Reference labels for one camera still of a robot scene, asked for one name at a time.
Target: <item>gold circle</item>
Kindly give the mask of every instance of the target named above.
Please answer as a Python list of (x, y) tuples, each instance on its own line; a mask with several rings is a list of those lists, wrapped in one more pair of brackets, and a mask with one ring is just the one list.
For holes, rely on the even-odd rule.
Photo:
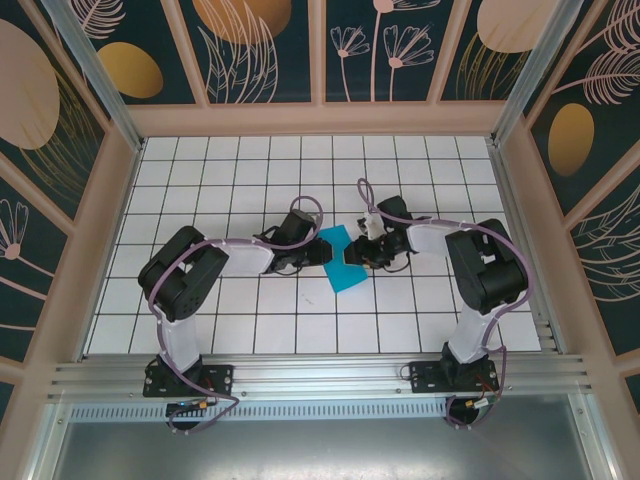
[(282, 33), (291, 19), (291, 0), (193, 0), (200, 20), (209, 30), (227, 42), (242, 45), (258, 43), (258, 38), (250, 34), (255, 27), (251, 27), (245, 3), (256, 22), (261, 18), (274, 38)]
[(549, 162), (563, 177), (576, 173), (589, 156), (595, 126), (582, 105), (569, 103), (553, 119), (549, 132)]
[(160, 67), (141, 48), (114, 42), (102, 47), (98, 57), (119, 92), (134, 98), (149, 98), (162, 90)]
[(0, 137), (34, 150), (58, 125), (56, 71), (40, 46), (15, 25), (0, 20)]
[(500, 53), (532, 50), (557, 3), (557, 0), (483, 0), (478, 10), (480, 41)]

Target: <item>black mounting plate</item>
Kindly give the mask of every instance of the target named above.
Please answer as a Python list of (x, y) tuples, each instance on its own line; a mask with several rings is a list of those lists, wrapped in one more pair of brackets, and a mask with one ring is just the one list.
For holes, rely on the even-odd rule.
[[(482, 392), (482, 385), (477, 378), (458, 381), (454, 386), (449, 385), (440, 361), (437, 360), (432, 362), (411, 362), (406, 368), (409, 369), (408, 376), (410, 378), (407, 378), (407, 380), (410, 379), (411, 381), (411, 391), (413, 393)], [(491, 360), (484, 362), (482, 370), (477, 373), (487, 385), (498, 391), (499, 383), (496, 366)]]
[[(167, 376), (162, 366), (150, 366), (146, 369), (146, 378), (142, 396), (145, 398), (202, 397), (203, 394), (193, 388), (176, 383)], [(231, 395), (233, 385), (233, 365), (203, 365), (200, 369), (198, 385), (213, 388), (213, 392)]]

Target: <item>white grid mat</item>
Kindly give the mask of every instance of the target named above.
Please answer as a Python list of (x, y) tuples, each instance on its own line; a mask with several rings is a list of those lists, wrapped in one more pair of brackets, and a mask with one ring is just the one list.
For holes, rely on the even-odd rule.
[[(507, 227), (481, 137), (308, 136), (151, 138), (137, 174), (85, 351), (156, 353), (155, 323), (136, 277), (182, 226), (209, 238), (279, 225), (291, 200), (317, 198), (324, 226), (353, 238), (366, 175), (376, 202), (400, 194), (409, 211)], [(402, 266), (405, 257), (393, 267)], [(462, 306), (450, 266), (412, 256), (401, 273), (334, 294), (322, 267), (293, 277), (225, 277), (197, 316), (202, 353), (439, 352)], [(528, 305), (507, 314), (490, 346), (537, 351)]]

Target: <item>blue object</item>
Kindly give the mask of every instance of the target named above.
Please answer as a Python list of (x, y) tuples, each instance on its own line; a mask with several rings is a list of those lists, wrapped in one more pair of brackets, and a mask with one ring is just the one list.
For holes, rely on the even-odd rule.
[(333, 260), (324, 266), (324, 271), (334, 292), (339, 293), (369, 278), (362, 265), (344, 263), (344, 250), (351, 243), (351, 237), (344, 225), (320, 230), (318, 237), (326, 240), (333, 247)]

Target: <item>purple cable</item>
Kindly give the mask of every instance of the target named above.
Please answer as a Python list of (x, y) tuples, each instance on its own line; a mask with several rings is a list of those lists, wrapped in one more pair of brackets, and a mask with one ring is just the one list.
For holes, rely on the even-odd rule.
[(198, 425), (196, 425), (195, 427), (191, 428), (190, 430), (178, 430), (174, 426), (173, 419), (176, 417), (176, 415), (188, 410), (188, 408), (177, 410), (176, 412), (174, 412), (169, 417), (169, 426), (171, 427), (173, 433), (180, 433), (182, 435), (189, 435), (190, 433), (196, 433), (196, 432), (202, 431), (205, 428), (208, 428), (211, 425), (213, 425), (215, 422), (218, 421), (218, 419), (220, 417), (223, 417), (229, 411), (231, 411), (233, 408), (235, 408), (238, 405), (238, 403), (240, 403), (240, 400), (238, 398), (230, 396), (230, 395), (224, 395), (224, 394), (221, 394), (221, 393), (211, 392), (211, 391), (201, 387), (200, 385), (192, 382), (187, 377), (185, 377), (182, 374), (182, 372), (180, 372), (180, 370), (178, 369), (178, 366), (175, 364), (175, 362), (173, 361), (173, 358), (171, 358), (171, 356), (169, 355), (169, 352), (167, 350), (167, 344), (166, 344), (166, 342), (164, 340), (164, 335), (163, 335), (163, 332), (162, 332), (162, 313), (155, 306), (155, 299), (156, 299), (156, 296), (158, 295), (158, 291), (160, 290), (160, 287), (162, 287), (162, 285), (167, 280), (169, 275), (171, 275), (171, 273), (173, 273), (173, 271), (176, 268), (178, 268), (178, 266), (189, 255), (191, 255), (196, 250), (199, 250), (199, 249), (201, 249), (203, 247), (206, 247), (207, 245), (213, 245), (213, 246), (217, 246), (217, 245), (259, 245), (259, 246), (266, 247), (266, 248), (269, 248), (269, 249), (272, 249), (272, 250), (293, 250), (295, 248), (300, 248), (300, 247), (306, 245), (307, 243), (309, 243), (311, 240), (313, 240), (318, 235), (318, 232), (320, 231), (320, 228), (322, 227), (322, 220), (324, 218), (324, 210), (322, 210), (322, 205), (320, 205), (320, 202), (318, 202), (318, 200), (316, 200), (313, 197), (307, 196), (307, 195), (300, 195), (299, 197), (296, 197), (291, 202), (291, 206), (289, 207), (289, 210), (293, 210), (293, 207), (296, 204), (296, 202), (299, 202), (300, 200), (309, 200), (309, 201), (313, 202), (316, 205), (316, 207), (318, 207), (318, 214), (317, 214), (318, 217), (317, 217), (316, 227), (314, 228), (313, 233), (309, 237), (304, 239), (303, 241), (295, 243), (293, 245), (273, 245), (271, 243), (262, 242), (262, 241), (257, 240), (257, 239), (247, 239), (247, 238), (228, 238), (228, 239), (203, 240), (202, 242), (199, 242), (199, 243), (193, 245), (192, 247), (187, 249), (187, 251), (185, 251), (182, 255), (180, 255), (169, 266), (169, 268), (160, 276), (160, 278), (158, 279), (156, 284), (151, 289), (151, 293), (149, 294), (148, 306), (149, 306), (149, 310), (151, 311), (151, 313), (157, 319), (157, 322), (156, 322), (156, 324), (157, 324), (156, 333), (158, 335), (158, 343), (160, 344), (160, 352), (161, 352), (162, 359), (169, 366), (169, 368), (173, 371), (173, 373), (175, 373), (176, 376), (180, 380), (182, 380), (182, 382), (185, 385), (190, 386), (194, 390), (197, 390), (198, 392), (204, 394), (207, 397), (213, 397), (213, 398), (216, 398), (216, 399), (219, 399), (219, 400), (229, 400), (229, 401), (233, 402), (231, 405), (226, 407), (224, 410), (222, 410), (218, 415), (213, 417), (211, 420), (208, 420), (207, 422), (199, 423)]
[[(419, 224), (424, 224), (424, 225), (441, 225), (443, 227), (456, 227), (456, 228), (468, 228), (471, 230), (477, 230), (479, 232), (484, 233), (485, 235), (489, 235), (493, 238), (495, 238), (497, 241), (499, 241), (500, 243), (502, 243), (503, 245), (505, 245), (509, 250), (511, 250), (511, 252), (513, 252), (513, 254), (516, 256), (516, 258), (520, 261), (520, 263), (522, 264), (522, 266), (524, 267), (524, 270), (527, 274), (527, 290), (524, 294), (524, 296), (511, 304), (505, 305), (503, 308), (501, 308), (500, 310), (498, 310), (493, 317), (491, 318), (491, 321), (489, 322), (489, 326), (487, 327), (487, 330), (485, 331), (483, 337), (482, 337), (482, 348), (487, 352), (487, 353), (498, 353), (498, 352), (502, 352), (502, 372), (500, 374), (500, 388), (498, 390), (498, 392), (496, 393), (496, 396), (498, 398), (502, 397), (502, 391), (504, 388), (504, 381), (505, 381), (505, 377), (506, 377), (506, 372), (507, 372), (507, 347), (502, 346), (500, 348), (497, 348), (495, 350), (489, 350), (487, 348), (487, 344), (489, 343), (489, 338), (491, 337), (491, 332), (493, 331), (493, 329), (495, 328), (496, 324), (498, 323), (498, 320), (500, 319), (500, 317), (502, 317), (505, 313), (511, 312), (513, 310), (515, 310), (516, 308), (518, 308), (520, 305), (523, 305), (524, 303), (526, 303), (529, 298), (531, 298), (531, 294), (533, 293), (533, 272), (531, 270), (531, 266), (529, 265), (529, 262), (527, 262), (527, 259), (524, 257), (524, 255), (516, 248), (516, 246), (511, 243), (507, 238), (503, 237), (502, 235), (500, 235), (499, 233), (494, 232), (493, 230), (489, 230), (486, 227), (483, 227), (482, 225), (476, 225), (475, 223), (467, 223), (467, 222), (454, 222), (453, 220), (441, 220), (438, 218), (427, 218), (427, 219), (423, 219), (423, 220), (406, 220), (404, 218), (399, 218), (399, 217), (394, 217), (393, 215), (389, 215), (388, 213), (382, 212), (380, 211), (374, 203), (374, 194), (373, 194), (373, 188), (371, 187), (371, 184), (367, 181), (366, 178), (359, 178), (358, 179), (358, 193), (360, 194), (360, 197), (362, 198), (362, 200), (364, 200), (364, 202), (367, 204), (367, 208), (369, 210), (369, 213), (377, 213), (379, 214), (381, 217), (384, 217), (388, 220), (392, 220), (394, 222), (398, 222), (398, 223), (404, 223), (407, 225), (419, 225)], [(447, 421), (447, 423), (449, 423), (449, 425), (452, 426), (467, 426), (466, 424), (460, 422), (459, 420), (453, 418), (450, 414), (450, 409), (451, 409), (451, 404), (453, 403), (453, 401), (456, 399), (456, 396), (453, 395), (451, 397), (449, 397), (449, 399), (447, 400), (447, 404), (446, 404), (446, 409), (445, 409), (445, 420)], [(489, 411), (484, 415), (484, 417), (482, 417), (479, 421), (476, 422), (476, 426), (482, 424), (490, 415), (491, 411), (493, 410), (493, 407), (495, 406), (492, 405), (491, 408), (489, 409)]]

